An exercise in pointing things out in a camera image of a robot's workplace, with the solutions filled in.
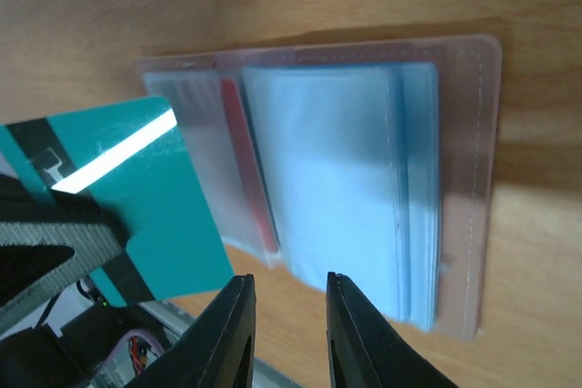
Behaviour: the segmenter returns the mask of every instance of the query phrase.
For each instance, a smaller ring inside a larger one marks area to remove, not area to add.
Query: textured gray part
[[[1,222],[0,247],[16,242],[68,246],[75,254],[0,307],[0,333],[123,252],[107,224]]]

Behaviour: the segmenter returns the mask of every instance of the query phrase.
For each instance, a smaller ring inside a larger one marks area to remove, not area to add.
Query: wood grain surface
[[[582,0],[0,0],[0,122],[142,93],[141,55],[491,33],[504,49],[482,333],[401,327],[460,386],[582,386]],[[329,385],[325,298],[256,275],[256,354]],[[211,295],[179,299],[199,313]]]

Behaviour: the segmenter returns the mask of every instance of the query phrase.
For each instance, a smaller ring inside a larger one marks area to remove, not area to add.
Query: table
[[[576,386],[582,0],[0,0],[0,123],[138,96],[141,55],[475,32],[504,48],[482,333],[398,330],[461,386]],[[229,254],[256,276],[256,354],[328,386],[324,296]]]

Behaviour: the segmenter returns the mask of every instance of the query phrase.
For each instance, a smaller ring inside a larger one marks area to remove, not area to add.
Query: open card holder
[[[147,92],[163,95],[174,107],[223,239],[267,264],[284,262],[291,273],[295,273],[282,244],[286,229],[277,222],[276,196],[269,193],[268,169],[271,160],[278,155],[268,157],[262,153],[264,146],[258,133],[260,123],[256,122],[253,113],[256,102],[253,102],[254,91],[249,77],[253,69],[295,72],[313,71],[317,67],[323,69],[324,74],[329,67],[341,66],[367,69],[366,74],[370,73],[369,69],[385,66],[383,71],[396,78],[395,89],[405,91],[408,85],[414,91],[419,80],[415,79],[415,72],[406,76],[407,68],[424,68],[422,77],[429,78],[427,80],[432,80],[430,68],[434,69],[436,91],[432,97],[428,92],[424,94],[437,99],[434,104],[436,133],[418,140],[425,141],[425,145],[434,140],[435,150],[438,150],[436,169],[427,173],[435,174],[437,180],[438,245],[431,249],[431,255],[423,258],[428,263],[436,259],[436,266],[426,268],[428,276],[435,276],[434,314],[430,314],[430,307],[423,307],[420,309],[428,311],[428,316],[417,317],[417,320],[413,316],[415,304],[420,303],[414,303],[410,284],[414,288],[414,279],[422,273],[418,271],[422,265],[417,263],[415,267],[414,262],[401,272],[401,278],[407,276],[409,282],[408,288],[398,291],[398,310],[385,313],[423,330],[435,329],[471,339],[479,324],[501,77],[501,48],[494,37],[461,35],[151,57],[140,60],[138,70]],[[408,85],[407,77],[412,77]],[[429,125],[418,126],[415,130],[407,130],[404,126],[400,134],[408,139],[415,134],[422,137],[430,129]],[[411,146],[407,145],[408,148],[392,150],[391,159],[410,154]],[[404,194],[410,192],[414,177],[409,158],[404,178],[395,170],[395,180],[400,181],[395,185],[395,198],[400,196],[398,190],[402,184],[406,185]],[[422,180],[422,174],[415,177]],[[399,215],[396,221],[399,224],[406,221],[403,238],[413,236],[416,225],[412,219],[408,223],[407,215]],[[407,244],[402,247],[411,250]],[[412,298],[402,293],[409,293]]]

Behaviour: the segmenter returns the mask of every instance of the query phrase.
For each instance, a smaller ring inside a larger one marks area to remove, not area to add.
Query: black cable
[[[87,300],[93,302],[94,300],[91,298],[89,293],[83,289],[83,285],[81,285],[81,281],[76,281],[76,290]]]
[[[48,305],[46,306],[45,310],[43,311],[40,318],[38,319],[38,322],[36,322],[35,329],[42,326],[45,323],[46,319],[48,318],[48,315],[53,310],[53,307],[55,306],[55,303],[60,296],[61,296],[61,294],[59,293],[55,297],[53,297],[51,300],[48,301]]]

